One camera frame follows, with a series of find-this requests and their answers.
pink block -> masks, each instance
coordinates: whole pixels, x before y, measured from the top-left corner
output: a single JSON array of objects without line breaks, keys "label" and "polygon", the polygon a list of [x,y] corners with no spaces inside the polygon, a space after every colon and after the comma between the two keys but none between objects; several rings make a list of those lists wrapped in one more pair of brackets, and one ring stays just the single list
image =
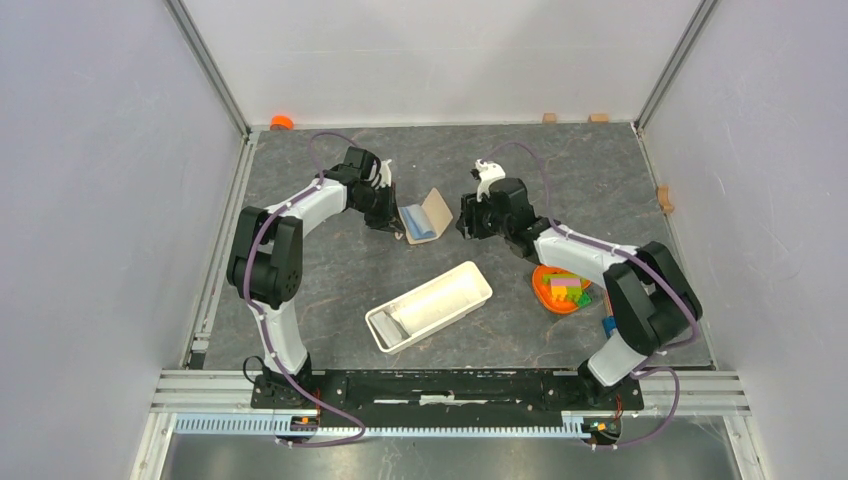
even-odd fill
[{"label": "pink block", "polygon": [[580,287],[579,278],[552,278],[551,287]]}]

orange cap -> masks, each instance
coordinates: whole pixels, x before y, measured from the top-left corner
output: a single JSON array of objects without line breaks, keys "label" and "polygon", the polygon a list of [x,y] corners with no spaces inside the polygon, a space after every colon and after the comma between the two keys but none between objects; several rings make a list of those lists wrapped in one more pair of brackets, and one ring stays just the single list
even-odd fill
[{"label": "orange cap", "polygon": [[271,119],[271,130],[291,130],[292,128],[294,128],[294,122],[285,115],[274,115]]}]

black mounting plate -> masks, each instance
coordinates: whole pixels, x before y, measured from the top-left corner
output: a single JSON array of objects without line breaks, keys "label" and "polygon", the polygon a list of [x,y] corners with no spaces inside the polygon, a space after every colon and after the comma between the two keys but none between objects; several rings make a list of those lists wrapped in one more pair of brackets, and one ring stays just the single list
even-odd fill
[{"label": "black mounting plate", "polygon": [[[629,377],[590,405],[576,372],[549,369],[326,370],[309,379],[321,400],[377,427],[562,426],[562,411],[642,410],[639,382]],[[462,405],[435,403],[440,397]],[[251,407],[311,408],[288,385],[257,377]],[[324,427],[351,427],[321,414]]]}]

cable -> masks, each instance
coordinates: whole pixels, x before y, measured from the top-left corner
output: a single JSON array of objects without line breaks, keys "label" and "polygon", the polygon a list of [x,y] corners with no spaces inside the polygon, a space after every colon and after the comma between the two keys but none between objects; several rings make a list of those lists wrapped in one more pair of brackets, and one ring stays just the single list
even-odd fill
[{"label": "cable", "polygon": [[612,442],[617,442],[617,441],[618,441],[618,439],[619,439],[619,437],[613,437],[612,435],[609,435],[608,433],[605,433],[605,432],[603,432],[603,431],[599,431],[599,432],[597,432],[597,433],[598,433],[598,435],[600,435],[600,436],[602,436],[602,437],[604,437],[604,438],[606,438],[607,440],[610,440],[610,441],[612,441]]},{"label": "cable", "polygon": [[615,396],[615,415],[612,417],[612,423],[617,422],[621,415],[624,414],[624,404],[621,402],[621,395]]},{"label": "cable", "polygon": [[242,364],[241,364],[241,374],[244,375],[244,378],[246,378],[248,382],[250,382],[253,385],[256,385],[256,379],[250,378],[247,375],[247,362],[249,362],[253,358],[259,360],[259,363],[261,363],[263,367],[265,366],[265,361],[262,360],[262,357],[260,357],[258,355],[254,355],[252,357],[247,357],[247,358],[244,359],[244,362],[242,362]]},{"label": "cable", "polygon": [[[698,339],[698,336],[701,334],[701,329],[698,326],[697,320],[695,320],[695,316],[692,314],[689,308],[686,307],[686,304],[683,302],[683,299],[680,298],[677,292],[675,292],[674,289],[671,288],[671,286],[657,272],[654,271],[654,269],[652,269],[650,266],[648,266],[648,264],[646,264],[642,260],[636,258],[636,256],[631,254],[630,252],[626,252],[624,250],[616,248],[615,246],[606,245],[593,238],[586,237],[573,231],[566,232],[565,230],[559,227],[556,220],[554,220],[553,209],[551,208],[551,186],[550,178],[548,177],[548,172],[545,171],[545,164],[542,161],[542,158],[535,152],[535,150],[533,150],[532,147],[530,147],[526,143],[518,141],[506,142],[489,152],[488,155],[481,159],[481,162],[488,161],[489,158],[491,158],[494,154],[510,145],[514,145],[516,147],[524,149],[527,153],[530,154],[531,157],[533,157],[533,160],[536,161],[536,166],[539,167],[539,173],[542,175],[542,184],[545,187],[545,208],[547,209],[548,221],[551,224],[551,228],[553,228],[554,231],[556,231],[563,237],[573,239],[577,242],[580,242],[584,245],[588,245],[598,250],[609,252],[612,255],[620,255],[631,263],[633,263],[634,265],[636,265],[637,267],[641,268],[645,273],[648,274],[648,276],[651,277],[651,279],[654,280],[657,285],[659,285],[660,288],[662,288],[662,290],[666,293],[666,295],[669,296],[669,298],[671,298],[671,300],[674,302],[675,305],[677,305],[681,312],[683,312],[683,315],[686,317],[686,321],[689,322],[689,326],[692,328],[692,335],[689,338],[687,338],[686,340],[681,340],[679,342],[671,343],[667,345],[665,349],[670,350],[672,348],[685,347],[686,345],[691,345],[692,343],[694,343]],[[650,357],[647,357],[645,360],[643,360],[642,363],[637,365],[636,368],[634,368],[633,371],[630,372],[630,378],[634,380],[640,380],[657,372],[669,372],[672,378],[674,379],[674,400],[671,403],[671,410],[669,410],[668,416],[665,418],[665,420],[663,420],[663,422],[660,424],[659,427],[657,427],[656,430],[649,433],[648,435],[645,435],[644,437],[637,438],[635,440],[630,440],[617,445],[598,446],[597,448],[616,450],[621,447],[638,445],[642,442],[648,441],[656,437],[663,430],[665,430],[666,427],[668,427],[669,423],[671,423],[671,419],[674,417],[675,412],[677,412],[677,404],[680,401],[680,378],[678,378],[677,373],[670,367],[655,367],[651,370],[640,371],[645,367],[645,365],[650,363],[655,356],[656,354],[651,355]]]},{"label": "cable", "polygon": [[289,442],[289,446],[295,447],[295,448],[318,448],[318,447],[332,447],[332,446],[336,446],[336,445],[346,445],[348,443],[353,443],[356,440],[359,440],[360,438],[362,438],[363,435],[365,435],[365,424],[362,422],[362,420],[354,417],[353,415],[351,415],[349,413],[343,412],[343,411],[339,410],[338,408],[336,408],[336,407],[334,407],[334,406],[332,406],[328,403],[325,403],[325,402],[319,400],[318,398],[313,396],[311,393],[307,392],[303,387],[298,385],[298,383],[295,381],[295,379],[291,376],[291,374],[283,366],[283,363],[280,361],[279,356],[276,354],[277,350],[274,348],[274,345],[271,344],[271,336],[269,335],[269,332],[268,332],[268,322],[266,320],[265,309],[263,309],[261,305],[254,302],[253,299],[250,298],[250,276],[253,273],[253,262],[256,260],[256,252],[259,250],[259,244],[262,241],[262,238],[265,236],[265,233],[271,227],[271,223],[273,223],[274,219],[279,217],[283,212],[290,209],[291,207],[296,205],[298,202],[303,201],[303,199],[307,198],[308,196],[312,195],[313,193],[317,192],[320,189],[321,185],[324,184],[324,167],[321,164],[321,161],[318,159],[317,154],[315,153],[315,147],[313,146],[313,142],[315,141],[316,138],[321,137],[321,136],[325,136],[325,135],[338,137],[338,138],[341,138],[343,140],[347,140],[351,145],[359,148],[359,144],[357,144],[355,141],[353,141],[352,139],[350,139],[350,138],[348,138],[348,137],[346,137],[346,136],[344,136],[340,133],[336,133],[336,132],[321,131],[321,132],[316,133],[315,135],[313,135],[309,139],[309,146],[308,146],[307,150],[309,151],[309,157],[312,159],[313,165],[315,165],[315,168],[318,170],[318,183],[316,183],[315,185],[312,185],[311,187],[307,188],[306,190],[300,192],[293,199],[291,199],[290,202],[287,202],[286,204],[282,205],[280,208],[278,208],[271,215],[268,216],[268,218],[265,220],[265,222],[259,228],[259,232],[257,232],[256,237],[253,239],[253,245],[251,245],[250,253],[247,256],[247,266],[245,267],[245,270],[244,270],[244,282],[242,283],[242,292],[244,292],[245,303],[247,303],[251,308],[256,310],[257,314],[259,315],[259,319],[260,319],[259,325],[260,325],[260,334],[261,334],[261,337],[262,337],[262,343],[264,344],[265,349],[268,352],[270,352],[269,356],[274,360],[274,365],[277,366],[277,369],[280,370],[280,373],[283,374],[283,377],[285,377],[286,381],[289,382],[289,384],[292,386],[292,388],[297,390],[298,393],[300,393],[301,395],[306,397],[309,401],[313,402],[315,405],[318,405],[319,407],[321,407],[321,408],[323,408],[323,409],[325,409],[329,412],[332,412],[332,413],[334,413],[334,414],[336,414],[336,415],[338,415],[342,418],[350,420],[351,422],[353,422],[353,424],[355,424],[357,427],[359,427],[359,432],[350,436],[350,437],[339,438],[339,439],[336,439],[336,440],[328,440],[326,442],[319,442],[319,443],[292,443],[292,442]]}]

green block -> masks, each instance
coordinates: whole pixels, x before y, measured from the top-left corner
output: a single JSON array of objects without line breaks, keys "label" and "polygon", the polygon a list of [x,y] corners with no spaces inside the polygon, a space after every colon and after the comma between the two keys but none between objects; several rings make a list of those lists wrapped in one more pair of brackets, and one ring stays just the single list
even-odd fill
[{"label": "green block", "polygon": [[583,295],[583,289],[580,287],[567,287],[568,293],[565,295],[569,301],[577,303],[580,300],[580,297]]},{"label": "green block", "polygon": [[583,292],[583,295],[577,299],[577,308],[583,308],[590,303],[592,303],[592,297]]}]

